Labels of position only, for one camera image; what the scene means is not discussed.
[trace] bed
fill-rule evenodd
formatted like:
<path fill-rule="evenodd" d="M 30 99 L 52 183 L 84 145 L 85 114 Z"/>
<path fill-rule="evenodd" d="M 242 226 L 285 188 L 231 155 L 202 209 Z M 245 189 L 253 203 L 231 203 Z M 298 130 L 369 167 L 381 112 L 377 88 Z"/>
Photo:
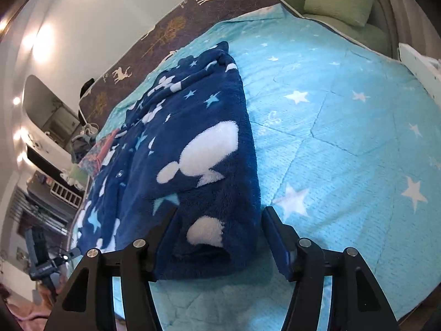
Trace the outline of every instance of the bed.
<path fill-rule="evenodd" d="M 277 2 L 263 7 L 217 23 L 145 74 L 121 96 L 100 137 L 121 126 L 162 70 L 228 41 L 243 81 L 262 206 L 273 205 L 321 247 L 356 247 L 400 318 L 440 282 L 441 261 L 431 256 L 440 246 L 439 109 L 398 61 Z M 170 331 L 279 330 L 292 288 L 263 239 L 244 271 L 151 284 Z M 319 330 L 330 288 L 327 280 Z M 123 316 L 118 279 L 114 306 Z"/>

